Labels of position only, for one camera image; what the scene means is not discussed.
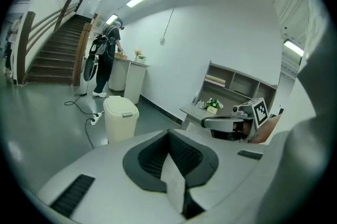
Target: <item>white sneaker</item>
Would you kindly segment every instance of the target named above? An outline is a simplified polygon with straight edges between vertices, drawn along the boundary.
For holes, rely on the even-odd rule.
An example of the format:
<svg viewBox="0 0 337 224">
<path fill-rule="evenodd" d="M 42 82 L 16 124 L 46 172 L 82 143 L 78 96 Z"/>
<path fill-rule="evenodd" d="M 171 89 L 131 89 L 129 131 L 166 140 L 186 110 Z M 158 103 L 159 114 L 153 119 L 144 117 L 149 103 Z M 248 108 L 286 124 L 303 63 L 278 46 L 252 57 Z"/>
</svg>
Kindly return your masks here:
<svg viewBox="0 0 337 224">
<path fill-rule="evenodd" d="M 106 92 L 97 93 L 97 92 L 93 91 L 93 95 L 101 97 L 101 98 L 105 98 L 106 97 Z"/>
</svg>

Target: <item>flower pot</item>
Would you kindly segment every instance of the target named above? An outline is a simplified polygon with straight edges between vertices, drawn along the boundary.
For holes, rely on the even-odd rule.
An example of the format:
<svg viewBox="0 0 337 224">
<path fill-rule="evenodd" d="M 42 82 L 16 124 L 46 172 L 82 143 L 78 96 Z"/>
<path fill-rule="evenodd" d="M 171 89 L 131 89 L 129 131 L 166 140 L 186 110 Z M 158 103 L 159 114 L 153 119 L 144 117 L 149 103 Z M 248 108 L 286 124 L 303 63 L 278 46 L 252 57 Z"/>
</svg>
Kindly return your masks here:
<svg viewBox="0 0 337 224">
<path fill-rule="evenodd" d="M 207 108 L 207 111 L 208 112 L 210 112 L 211 114 L 216 114 L 216 112 L 217 112 L 217 109 L 215 108 L 215 107 L 213 107 L 213 106 L 209 106 L 208 108 Z"/>
<path fill-rule="evenodd" d="M 137 62 L 141 64 L 145 64 L 146 58 L 137 58 Z"/>
</svg>

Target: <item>gray floor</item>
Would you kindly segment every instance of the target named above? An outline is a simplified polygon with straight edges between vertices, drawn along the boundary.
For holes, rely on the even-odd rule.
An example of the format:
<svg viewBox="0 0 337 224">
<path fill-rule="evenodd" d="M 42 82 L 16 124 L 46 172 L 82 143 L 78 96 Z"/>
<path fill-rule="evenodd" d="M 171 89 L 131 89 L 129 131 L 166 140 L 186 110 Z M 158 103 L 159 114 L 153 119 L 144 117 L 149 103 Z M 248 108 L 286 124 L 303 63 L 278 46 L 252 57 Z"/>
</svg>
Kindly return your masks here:
<svg viewBox="0 0 337 224">
<path fill-rule="evenodd" d="M 18 180 L 33 193 L 52 175 L 92 150 L 84 131 L 87 117 L 75 106 L 64 106 L 66 101 L 75 100 L 74 94 L 85 92 L 86 85 L 13 86 L 1 74 L 3 150 Z M 92 97 L 94 87 L 92 80 L 88 95 L 77 102 L 87 113 L 103 110 L 104 99 Z M 135 135 L 180 127 L 141 100 L 137 107 L 140 117 Z M 88 123 L 87 131 L 95 147 L 107 144 L 104 117 L 94 127 Z"/>
</svg>

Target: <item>wooden stair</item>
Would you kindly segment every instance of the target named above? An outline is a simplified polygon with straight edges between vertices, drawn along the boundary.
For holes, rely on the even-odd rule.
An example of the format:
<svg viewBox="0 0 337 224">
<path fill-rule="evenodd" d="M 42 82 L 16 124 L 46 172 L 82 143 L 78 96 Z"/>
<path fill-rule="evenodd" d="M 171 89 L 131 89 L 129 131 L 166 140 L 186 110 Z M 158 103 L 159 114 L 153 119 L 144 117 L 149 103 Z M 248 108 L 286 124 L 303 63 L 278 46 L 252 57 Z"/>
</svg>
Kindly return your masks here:
<svg viewBox="0 0 337 224">
<path fill-rule="evenodd" d="M 90 18 L 74 15 L 64 23 L 36 55 L 25 81 L 70 85 L 78 41 L 84 24 L 90 22 Z"/>
</svg>

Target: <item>small plant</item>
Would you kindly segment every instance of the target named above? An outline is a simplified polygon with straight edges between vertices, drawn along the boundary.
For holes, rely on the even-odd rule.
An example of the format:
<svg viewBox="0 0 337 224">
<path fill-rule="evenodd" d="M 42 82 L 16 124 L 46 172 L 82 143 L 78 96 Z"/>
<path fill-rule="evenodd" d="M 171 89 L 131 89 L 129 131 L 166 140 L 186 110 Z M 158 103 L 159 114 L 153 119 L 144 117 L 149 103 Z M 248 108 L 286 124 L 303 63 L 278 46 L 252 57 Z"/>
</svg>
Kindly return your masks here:
<svg viewBox="0 0 337 224">
<path fill-rule="evenodd" d="M 207 108 L 210 107 L 210 106 L 213 107 L 213 108 L 216 108 L 216 109 L 222 109 L 223 108 L 222 103 L 219 100 L 213 99 L 213 98 L 210 98 L 210 100 L 208 100 L 206 102 L 206 105 L 207 105 Z"/>
<path fill-rule="evenodd" d="M 138 56 L 141 56 L 142 54 L 142 51 L 140 49 L 138 50 L 135 50 L 135 55 L 138 57 Z"/>
</svg>

